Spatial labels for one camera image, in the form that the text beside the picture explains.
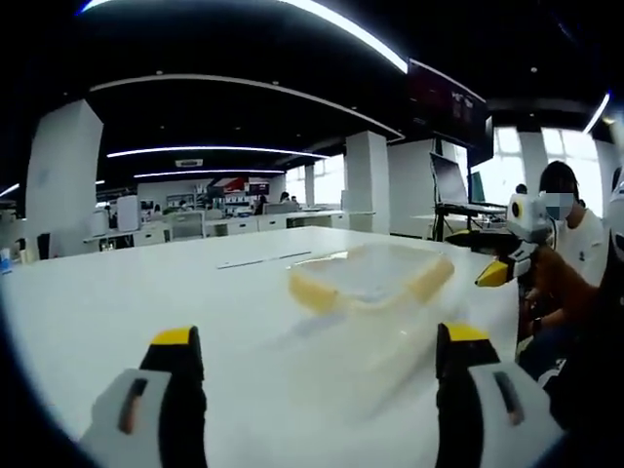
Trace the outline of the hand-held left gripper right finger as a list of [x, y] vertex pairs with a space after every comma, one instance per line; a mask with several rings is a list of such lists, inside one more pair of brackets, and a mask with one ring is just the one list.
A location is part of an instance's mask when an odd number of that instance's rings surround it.
[[547, 393], [482, 331], [440, 323], [438, 467], [561, 467], [566, 433]]

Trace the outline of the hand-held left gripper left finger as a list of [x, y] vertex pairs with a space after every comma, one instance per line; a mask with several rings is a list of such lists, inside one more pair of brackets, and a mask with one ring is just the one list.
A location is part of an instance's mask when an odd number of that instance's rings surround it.
[[206, 467], [204, 377], [197, 327], [158, 333], [96, 398], [80, 449], [99, 467]]

